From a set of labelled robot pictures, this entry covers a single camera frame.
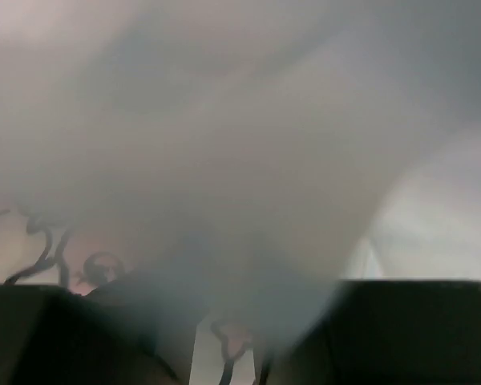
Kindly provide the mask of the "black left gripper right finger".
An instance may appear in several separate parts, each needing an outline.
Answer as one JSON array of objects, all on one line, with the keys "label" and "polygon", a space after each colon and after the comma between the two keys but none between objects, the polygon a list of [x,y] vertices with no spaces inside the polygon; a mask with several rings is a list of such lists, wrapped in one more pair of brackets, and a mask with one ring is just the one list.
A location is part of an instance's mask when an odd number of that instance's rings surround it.
[{"label": "black left gripper right finger", "polygon": [[351,282],[272,382],[481,384],[481,282]]}]

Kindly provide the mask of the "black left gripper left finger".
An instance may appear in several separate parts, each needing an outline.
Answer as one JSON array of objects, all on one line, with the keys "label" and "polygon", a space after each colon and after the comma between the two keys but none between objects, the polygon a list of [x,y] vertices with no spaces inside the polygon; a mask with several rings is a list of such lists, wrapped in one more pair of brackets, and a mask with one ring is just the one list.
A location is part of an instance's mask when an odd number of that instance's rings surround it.
[{"label": "black left gripper left finger", "polygon": [[0,285],[0,384],[174,384],[138,333],[56,286]]}]

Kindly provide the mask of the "light blue plastic bag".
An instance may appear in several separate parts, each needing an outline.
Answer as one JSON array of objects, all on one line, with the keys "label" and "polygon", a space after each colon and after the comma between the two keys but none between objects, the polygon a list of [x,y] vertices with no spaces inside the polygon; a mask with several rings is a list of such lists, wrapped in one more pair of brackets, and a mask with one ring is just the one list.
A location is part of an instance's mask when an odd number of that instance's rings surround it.
[{"label": "light blue plastic bag", "polygon": [[0,1],[0,285],[274,384],[373,280],[481,282],[481,1]]}]

